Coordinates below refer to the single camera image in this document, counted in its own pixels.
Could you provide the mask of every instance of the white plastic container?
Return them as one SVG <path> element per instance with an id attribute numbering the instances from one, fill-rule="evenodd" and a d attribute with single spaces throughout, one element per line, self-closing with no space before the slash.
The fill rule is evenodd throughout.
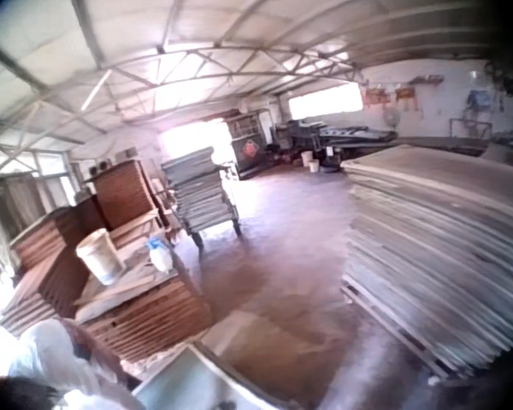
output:
<path id="1" fill-rule="evenodd" d="M 76 247 L 76 254 L 104 285 L 118 280 L 125 265 L 120 260 L 106 229 L 94 231 Z"/>
<path id="2" fill-rule="evenodd" d="M 173 258 L 168 247 L 160 238 L 153 237 L 146 244 L 150 250 L 150 260 L 160 272 L 169 272 L 173 269 Z"/>
<path id="3" fill-rule="evenodd" d="M 302 163 L 306 168 L 310 166 L 310 161 L 314 159 L 313 151 L 304 151 L 300 156 L 302 156 Z"/>
<path id="4" fill-rule="evenodd" d="M 311 173 L 319 172 L 319 160 L 311 160 L 310 161 L 310 172 Z"/>

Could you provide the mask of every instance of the open doorway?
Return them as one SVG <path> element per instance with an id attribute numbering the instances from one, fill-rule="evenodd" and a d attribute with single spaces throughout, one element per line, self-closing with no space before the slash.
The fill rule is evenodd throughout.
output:
<path id="1" fill-rule="evenodd" d="M 215 153 L 212 159 L 215 164 L 235 161 L 231 144 L 232 135 L 222 119 L 173 128 L 162 134 L 162 141 L 173 160 L 199 149 L 213 147 Z"/>

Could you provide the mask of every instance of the cart wheel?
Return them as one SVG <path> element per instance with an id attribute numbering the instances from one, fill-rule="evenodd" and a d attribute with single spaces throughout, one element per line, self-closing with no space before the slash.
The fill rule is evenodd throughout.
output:
<path id="1" fill-rule="evenodd" d="M 239 220 L 232 220 L 233 229 L 236 231 L 236 235 L 241 236 L 241 226 L 239 225 Z"/>
<path id="2" fill-rule="evenodd" d="M 203 239 L 199 232 L 192 233 L 192 240 L 198 248 L 203 249 Z"/>

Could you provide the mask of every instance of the corrugated roof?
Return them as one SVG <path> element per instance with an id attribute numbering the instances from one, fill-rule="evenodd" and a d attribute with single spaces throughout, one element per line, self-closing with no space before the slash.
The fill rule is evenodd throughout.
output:
<path id="1" fill-rule="evenodd" d="M 17 152 L 54 147 L 55 137 L 68 139 L 57 140 L 57 149 L 71 149 L 125 125 L 281 93 L 312 79 L 346 82 L 360 67 L 483 57 L 492 47 L 492 24 L 468 1 L 4 4 L 0 142 L 5 132 L 14 146 L 15 134 L 17 143 L 24 131 L 32 135 Z"/>

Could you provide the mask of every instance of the person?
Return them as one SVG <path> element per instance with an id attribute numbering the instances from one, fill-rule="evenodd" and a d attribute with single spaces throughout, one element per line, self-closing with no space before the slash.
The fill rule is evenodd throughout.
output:
<path id="1" fill-rule="evenodd" d="M 68 401 L 102 398 L 126 410 L 144 409 L 127 388 L 136 383 L 120 359 L 69 319 L 47 319 L 26 330 L 9 376 L 50 386 Z"/>
<path id="2" fill-rule="evenodd" d="M 0 410 L 51 410 L 58 392 L 28 378 L 0 378 Z"/>

